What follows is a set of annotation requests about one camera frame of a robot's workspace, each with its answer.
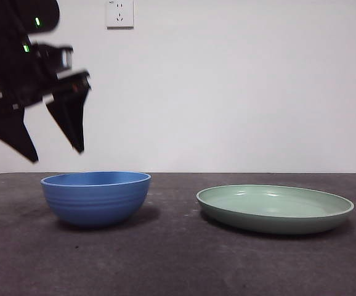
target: plate rim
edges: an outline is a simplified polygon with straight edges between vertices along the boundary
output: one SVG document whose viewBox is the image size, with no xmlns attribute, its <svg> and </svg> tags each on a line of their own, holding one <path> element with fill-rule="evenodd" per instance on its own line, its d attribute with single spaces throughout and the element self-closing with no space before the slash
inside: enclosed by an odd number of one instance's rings
<svg viewBox="0 0 356 296">
<path fill-rule="evenodd" d="M 261 215 L 261 214 L 243 212 L 243 211 L 233 211 L 233 210 L 229 210 L 229 209 L 226 209 L 226 208 L 220 208 L 220 207 L 216 207 L 215 205 L 211 205 L 210 203 L 207 203 L 203 199 L 200 198 L 200 194 L 205 192 L 205 191 L 208 191 L 208 190 L 211 190 L 211 189 L 215 189 L 215 188 L 234 187 L 234 186 L 282 187 L 282 188 L 290 188 L 290 189 L 300 189 L 300 190 L 303 190 L 303 191 L 318 192 L 318 193 L 322 193 L 322 194 L 326 194 L 326 195 L 332 195 L 332 196 L 335 196 L 335 197 L 337 197 L 339 199 L 345 200 L 346 202 L 348 202 L 348 204 L 350 204 L 350 207 L 347 210 L 344 210 L 344 211 L 341 211 L 341 212 L 336 212 L 336 213 L 333 213 L 333 214 L 322 215 L 322 216 L 272 216 L 272 215 Z M 325 191 L 319 191 L 319 190 L 315 190 L 315 189 L 301 188 L 301 187 L 282 186 L 282 185 L 267 185 L 267 184 L 231 184 L 231 185 L 214 186 L 214 187 L 209 187 L 209 188 L 206 188 L 206 189 L 203 189 L 203 190 L 197 192 L 196 198 L 200 202 L 200 204 L 205 204 L 205 205 L 207 205 L 209 207 L 216 208 L 218 210 L 223 210 L 223 211 L 236 213 L 236 214 L 260 216 L 260 217 L 267 217 L 267 218 L 279 218 L 279 219 L 280 218 L 282 218 L 282 219 L 314 219 L 314 218 L 334 217 L 334 216 L 347 214 L 347 213 L 351 212 L 355 208 L 355 205 L 354 205 L 354 203 L 352 201 L 350 201 L 349 199 L 347 199 L 345 197 L 342 197 L 340 195 L 336 195 L 336 194 L 333 194 L 333 193 L 329 193 L 329 192 L 325 192 Z"/>
</svg>

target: white wall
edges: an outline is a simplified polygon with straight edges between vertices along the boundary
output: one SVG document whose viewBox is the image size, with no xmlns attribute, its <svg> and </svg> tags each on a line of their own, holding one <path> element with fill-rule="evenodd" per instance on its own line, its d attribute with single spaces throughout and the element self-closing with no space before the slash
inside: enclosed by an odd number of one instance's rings
<svg viewBox="0 0 356 296">
<path fill-rule="evenodd" d="M 35 39 L 91 73 L 86 151 L 39 104 L 39 163 L 0 142 L 0 173 L 356 172 L 356 0 L 137 0 L 134 30 L 106 30 L 104 0 L 59 4 Z"/>
</svg>

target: dark tabletop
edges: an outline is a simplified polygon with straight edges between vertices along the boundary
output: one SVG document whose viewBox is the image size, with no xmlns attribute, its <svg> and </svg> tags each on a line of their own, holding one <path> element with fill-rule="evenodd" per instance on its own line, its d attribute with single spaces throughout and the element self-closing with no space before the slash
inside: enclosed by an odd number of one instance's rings
<svg viewBox="0 0 356 296">
<path fill-rule="evenodd" d="M 0 175 L 0 296 L 356 295 L 356 175 L 154 173 L 142 208 L 99 230 L 58 221 L 39 184 L 50 175 Z M 317 189 L 355 210 L 320 234 L 242 231 L 196 202 L 225 184 Z"/>
</svg>

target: bowl rim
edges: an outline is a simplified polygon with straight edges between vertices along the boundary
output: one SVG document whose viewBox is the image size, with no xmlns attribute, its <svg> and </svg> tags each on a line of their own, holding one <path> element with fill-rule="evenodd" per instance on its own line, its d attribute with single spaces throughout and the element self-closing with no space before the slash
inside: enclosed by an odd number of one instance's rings
<svg viewBox="0 0 356 296">
<path fill-rule="evenodd" d="M 106 183 L 106 184 L 94 184 L 94 185 L 69 185 L 69 184 L 54 184 L 54 183 L 48 183 L 48 179 L 54 178 L 54 177 L 60 177 L 60 176 L 67 176 L 67 175 L 80 175 L 80 174 L 89 174 L 89 173 L 131 173 L 131 174 L 137 174 L 137 175 L 143 175 L 146 176 L 145 179 L 137 180 L 137 181 L 131 181 L 131 182 L 122 182 L 122 183 Z M 146 173 L 141 173 L 138 171 L 84 171 L 84 172 L 78 172 L 78 173 L 65 173 L 65 174 L 59 174 L 59 175 L 53 175 L 53 176 L 48 176 L 43 178 L 40 183 L 45 186 L 56 186 L 56 187 L 105 187 L 105 186 L 118 186 L 118 185 L 124 185 L 124 184 L 135 184 L 135 183 L 141 183 L 145 182 L 151 179 L 150 174 Z"/>
<path fill-rule="evenodd" d="M 274 215 L 274 216 L 273 216 L 273 215 L 261 215 L 261 214 L 258 214 L 258 213 L 244 212 L 244 211 L 242 211 L 242 210 L 233 211 L 233 210 L 229 210 L 229 209 L 226 209 L 226 208 L 217 207 L 217 206 L 215 206 L 215 205 L 213 205 L 213 204 L 211 204 L 211 203 L 209 203 L 209 202 L 205 202 L 203 199 L 200 198 L 201 193 L 203 193 L 203 192 L 205 192 L 205 191 L 208 191 L 208 190 L 211 190 L 211 189 L 215 189 L 215 188 L 234 187 L 234 186 L 282 187 L 282 188 L 290 188 L 290 189 L 300 189 L 300 190 L 303 190 L 303 191 L 318 192 L 318 193 L 322 193 L 322 194 L 326 194 L 326 195 L 331 195 L 331 196 L 337 197 L 337 198 L 339 198 L 339 199 L 345 200 L 346 202 L 348 202 L 348 204 L 350 205 L 350 207 L 349 207 L 347 210 L 340 211 L 340 212 L 335 212 L 335 213 L 332 213 L 332 214 L 329 214 L 329 215 L 319 215 L 319 216 L 275 216 L 275 215 Z M 346 199 L 345 197 L 342 197 L 342 196 L 339 196 L 339 195 L 336 195 L 336 194 L 332 194 L 332 193 L 329 193 L 329 192 L 324 192 L 324 191 L 319 191 L 319 190 L 314 190 L 314 189 L 308 189 L 308 188 L 301 188 L 301 187 L 281 186 L 281 185 L 269 185 L 269 184 L 232 184 L 232 185 L 214 186 L 214 187 L 206 188 L 206 189 L 203 189 L 203 190 L 197 192 L 197 194 L 196 194 L 196 199 L 200 202 L 200 204 L 205 204 L 205 205 L 207 205 L 207 206 L 209 206 L 209 207 L 216 208 L 216 209 L 218 209 L 218 210 L 223 210 L 223 211 L 231 212 L 231 213 L 244 214 L 244 215 L 252 215 L 252 216 L 261 216 L 261 217 L 268 217 L 268 218 L 283 218 L 283 219 L 314 219 L 314 218 L 333 217 L 333 216 L 339 216 L 339 215 L 343 215 L 343 214 L 349 213 L 349 212 L 351 212 L 351 211 L 354 209 L 354 207 L 355 207 L 354 203 L 351 202 L 349 199 Z"/>
</svg>

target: blue bowl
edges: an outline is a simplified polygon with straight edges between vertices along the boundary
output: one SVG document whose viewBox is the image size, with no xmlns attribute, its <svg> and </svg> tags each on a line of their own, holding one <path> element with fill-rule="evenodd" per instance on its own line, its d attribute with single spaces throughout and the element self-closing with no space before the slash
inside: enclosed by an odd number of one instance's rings
<svg viewBox="0 0 356 296">
<path fill-rule="evenodd" d="M 51 210 L 81 227 L 119 223 L 134 214 L 147 196 L 151 176 L 128 171 L 96 171 L 41 180 Z"/>
</svg>

